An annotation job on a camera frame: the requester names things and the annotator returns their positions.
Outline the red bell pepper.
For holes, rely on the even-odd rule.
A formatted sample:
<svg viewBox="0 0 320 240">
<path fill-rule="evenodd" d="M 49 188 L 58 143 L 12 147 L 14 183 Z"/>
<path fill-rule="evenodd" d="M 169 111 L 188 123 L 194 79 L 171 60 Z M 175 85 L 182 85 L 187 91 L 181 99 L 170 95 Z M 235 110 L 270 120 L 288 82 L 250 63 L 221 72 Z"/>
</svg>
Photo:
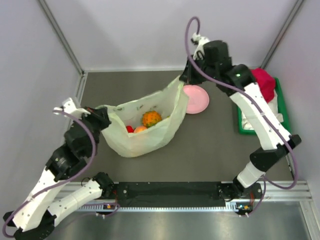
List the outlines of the red bell pepper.
<svg viewBox="0 0 320 240">
<path fill-rule="evenodd" d="M 134 132 L 134 128 L 132 126 L 130 126 L 130 125 L 126 126 L 126 130 L 127 130 L 128 133 L 133 133 Z"/>
</svg>

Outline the pink peach fruit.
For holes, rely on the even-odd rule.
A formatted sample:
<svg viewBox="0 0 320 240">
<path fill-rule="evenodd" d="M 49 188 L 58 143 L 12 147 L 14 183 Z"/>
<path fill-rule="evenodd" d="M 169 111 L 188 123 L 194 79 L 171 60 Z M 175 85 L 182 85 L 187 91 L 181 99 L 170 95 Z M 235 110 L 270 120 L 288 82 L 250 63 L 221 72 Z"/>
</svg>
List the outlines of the pink peach fruit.
<svg viewBox="0 0 320 240">
<path fill-rule="evenodd" d="M 133 132 L 135 134 L 137 134 L 137 133 L 140 133 L 140 132 L 145 131 L 147 129 L 148 129 L 147 127 L 145 127 L 144 125 L 141 125 L 141 126 L 136 127 Z"/>
</svg>

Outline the toy pineapple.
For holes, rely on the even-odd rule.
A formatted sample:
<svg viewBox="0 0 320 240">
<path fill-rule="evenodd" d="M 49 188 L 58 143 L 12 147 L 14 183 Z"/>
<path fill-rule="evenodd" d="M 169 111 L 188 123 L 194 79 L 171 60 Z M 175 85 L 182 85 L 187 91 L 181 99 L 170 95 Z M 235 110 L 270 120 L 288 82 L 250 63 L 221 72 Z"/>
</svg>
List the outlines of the toy pineapple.
<svg viewBox="0 0 320 240">
<path fill-rule="evenodd" d="M 141 123 L 146 128 L 150 128 L 161 121 L 162 116 L 155 110 L 145 112 L 141 118 Z"/>
</svg>

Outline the pale green plastic bag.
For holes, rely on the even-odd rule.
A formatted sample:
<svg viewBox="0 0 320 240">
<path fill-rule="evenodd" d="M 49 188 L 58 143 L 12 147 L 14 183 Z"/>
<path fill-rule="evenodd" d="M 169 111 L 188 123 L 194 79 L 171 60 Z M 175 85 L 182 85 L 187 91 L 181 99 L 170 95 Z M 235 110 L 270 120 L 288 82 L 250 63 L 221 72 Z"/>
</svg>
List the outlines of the pale green plastic bag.
<svg viewBox="0 0 320 240">
<path fill-rule="evenodd" d="M 167 145 L 182 124 L 189 97 L 183 90 L 184 82 L 176 77 L 164 89 L 117 106 L 107 108 L 111 124 L 101 131 L 108 146 L 125 158 L 139 157 Z M 162 121 L 139 133 L 128 133 L 126 126 L 134 129 L 142 125 L 142 116 L 156 111 Z"/>
</svg>

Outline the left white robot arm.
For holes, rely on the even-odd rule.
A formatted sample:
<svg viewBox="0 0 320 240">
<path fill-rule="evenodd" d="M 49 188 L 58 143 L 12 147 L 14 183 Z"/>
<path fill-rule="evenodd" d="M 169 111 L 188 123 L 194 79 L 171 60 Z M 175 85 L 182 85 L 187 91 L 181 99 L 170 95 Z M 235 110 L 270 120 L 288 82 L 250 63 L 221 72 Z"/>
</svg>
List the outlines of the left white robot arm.
<svg viewBox="0 0 320 240">
<path fill-rule="evenodd" d="M 26 200 L 16 210 L 3 215 L 2 234 L 8 239 L 44 240 L 71 213 L 95 199 L 109 198 L 114 192 L 114 182 L 109 175 L 98 172 L 78 190 L 55 200 L 64 186 L 93 163 L 100 134 L 111 121 L 107 107 L 58 107 L 53 113 L 68 117 L 73 123 Z"/>
</svg>

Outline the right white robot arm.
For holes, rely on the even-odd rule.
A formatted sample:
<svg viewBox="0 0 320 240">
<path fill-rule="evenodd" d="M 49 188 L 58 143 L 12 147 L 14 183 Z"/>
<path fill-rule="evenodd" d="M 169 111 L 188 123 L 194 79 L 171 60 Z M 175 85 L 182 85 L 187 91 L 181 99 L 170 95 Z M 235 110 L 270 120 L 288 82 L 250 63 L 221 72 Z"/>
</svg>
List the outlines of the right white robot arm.
<svg viewBox="0 0 320 240">
<path fill-rule="evenodd" d="M 234 194 L 245 198 L 260 177 L 301 142 L 297 134 L 286 130 L 264 99 L 252 71 L 245 64 L 234 65 L 226 42 L 197 36 L 191 39 L 194 54 L 187 62 L 180 80 L 191 85 L 211 81 L 241 110 L 255 131 L 260 147 L 250 154 L 249 163 L 233 179 Z"/>
</svg>

